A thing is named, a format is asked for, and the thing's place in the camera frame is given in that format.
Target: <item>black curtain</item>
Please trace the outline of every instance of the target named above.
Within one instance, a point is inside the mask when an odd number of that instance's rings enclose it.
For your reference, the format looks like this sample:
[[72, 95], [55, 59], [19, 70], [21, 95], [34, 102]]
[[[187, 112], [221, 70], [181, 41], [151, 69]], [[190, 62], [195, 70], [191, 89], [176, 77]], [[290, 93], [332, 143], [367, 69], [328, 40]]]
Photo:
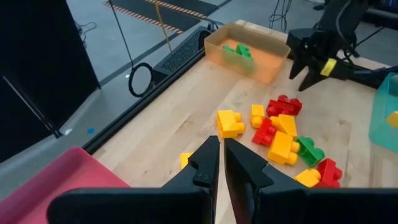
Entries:
[[0, 71], [58, 129], [100, 85], [66, 1], [0, 3]]
[[0, 162], [51, 135], [0, 75]]

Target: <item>orange plastic bin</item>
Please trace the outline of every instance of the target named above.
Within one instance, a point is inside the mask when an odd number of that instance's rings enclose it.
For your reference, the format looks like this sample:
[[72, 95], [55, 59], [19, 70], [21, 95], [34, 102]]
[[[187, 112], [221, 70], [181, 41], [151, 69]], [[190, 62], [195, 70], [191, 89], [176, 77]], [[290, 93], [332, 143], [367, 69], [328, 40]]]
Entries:
[[[223, 46], [249, 48], [253, 60]], [[238, 24], [227, 24], [205, 39], [206, 58], [264, 84], [271, 83], [284, 65], [290, 47], [283, 40]]]

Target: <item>teal plastic bin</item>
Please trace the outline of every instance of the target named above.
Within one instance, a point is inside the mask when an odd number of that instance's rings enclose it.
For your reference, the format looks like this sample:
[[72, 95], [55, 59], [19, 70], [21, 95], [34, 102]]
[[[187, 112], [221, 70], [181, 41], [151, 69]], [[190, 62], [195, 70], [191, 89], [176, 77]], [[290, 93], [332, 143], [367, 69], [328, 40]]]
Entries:
[[398, 152], [398, 73], [390, 73], [377, 90], [369, 138], [375, 144]]

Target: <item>mega bloks block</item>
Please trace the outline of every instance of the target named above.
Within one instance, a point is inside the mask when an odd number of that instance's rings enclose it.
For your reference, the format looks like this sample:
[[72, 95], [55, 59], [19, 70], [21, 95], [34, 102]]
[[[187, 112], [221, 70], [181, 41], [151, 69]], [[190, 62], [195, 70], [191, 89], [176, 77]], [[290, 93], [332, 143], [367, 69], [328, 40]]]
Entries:
[[188, 165], [188, 158], [193, 154], [193, 152], [184, 152], [180, 154], [181, 169], [184, 169]]
[[271, 117], [280, 114], [293, 115], [294, 106], [276, 100], [270, 100], [267, 106], [267, 115]]
[[321, 174], [321, 179], [315, 187], [340, 188], [338, 180], [343, 176], [343, 172], [336, 167], [336, 162], [333, 159], [327, 158], [320, 162], [318, 171]]
[[238, 53], [238, 54], [240, 54], [240, 55], [242, 55], [242, 56], [244, 56], [244, 57], [247, 57], [247, 58], [250, 58], [250, 59], [253, 59], [252, 57], [251, 57], [251, 54], [250, 54], [250, 51], [249, 51], [249, 47], [247, 47], [246, 45], [244, 45], [244, 44], [238, 44], [237, 46], [236, 46], [236, 53]]
[[394, 111], [386, 119], [387, 123], [394, 128], [398, 128], [398, 111]]
[[241, 113], [233, 110], [217, 111], [217, 126], [221, 138], [236, 138], [244, 132], [244, 123]]
[[306, 169], [295, 176], [294, 179], [306, 187], [313, 187], [319, 183], [321, 174], [316, 169]]
[[300, 152], [298, 152], [298, 155], [309, 167], [315, 166], [325, 158], [323, 150], [314, 147], [312, 138], [300, 136], [297, 138], [297, 142], [300, 144]]
[[271, 122], [272, 121], [269, 118], [264, 118], [260, 128], [257, 129], [251, 141], [256, 144], [270, 146], [276, 133], [276, 128], [271, 124]]
[[293, 114], [292, 115], [295, 115], [295, 116], [299, 114], [301, 108], [303, 107], [303, 104], [300, 102], [299, 99], [297, 99], [297, 98], [289, 99], [286, 95], [279, 95], [278, 102], [287, 103], [288, 105], [292, 105], [293, 106]]
[[294, 116], [280, 114], [279, 116], [270, 117], [272, 125], [280, 132], [292, 136], [294, 139], [297, 137], [296, 122]]
[[227, 46], [227, 45], [224, 45], [224, 46], [223, 46], [223, 49], [224, 49], [224, 50], [227, 50], [227, 51], [230, 51], [230, 52], [235, 52], [235, 50], [234, 50], [233, 48], [231, 48], [231, 47], [229, 47], [229, 46]]
[[262, 124], [262, 120], [266, 117], [264, 106], [262, 105], [251, 105], [250, 111], [250, 123], [254, 128], [259, 128]]
[[297, 153], [300, 144], [293, 141], [293, 137], [277, 131], [268, 151], [268, 159], [279, 164], [294, 165], [297, 162]]

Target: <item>wooden table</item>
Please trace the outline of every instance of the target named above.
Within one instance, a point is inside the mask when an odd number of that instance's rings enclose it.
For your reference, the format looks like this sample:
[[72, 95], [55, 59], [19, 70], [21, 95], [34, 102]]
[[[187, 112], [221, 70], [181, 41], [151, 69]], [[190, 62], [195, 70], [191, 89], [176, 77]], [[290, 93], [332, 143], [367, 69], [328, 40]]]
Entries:
[[[287, 35], [265, 27], [240, 24], [272, 34]], [[355, 64], [371, 69], [385, 65], [364, 58]], [[289, 80], [292, 61], [270, 85], [235, 74], [203, 58], [144, 111], [111, 138], [94, 156], [122, 180], [134, 187], [160, 187], [180, 171], [179, 155], [195, 151], [209, 135], [218, 135], [216, 112], [232, 109], [242, 113], [245, 133], [238, 137], [266, 159], [268, 148], [251, 142], [255, 130], [249, 124], [252, 104], [267, 105], [285, 94], [297, 97], [303, 109], [296, 118], [301, 136], [314, 139], [326, 157], [343, 171], [344, 187], [398, 187], [398, 155], [371, 144], [369, 122], [375, 90], [351, 81], [324, 80], [298, 92], [307, 71]], [[293, 177], [307, 169], [299, 159], [294, 166], [270, 163]], [[235, 223], [220, 155], [217, 223]]]

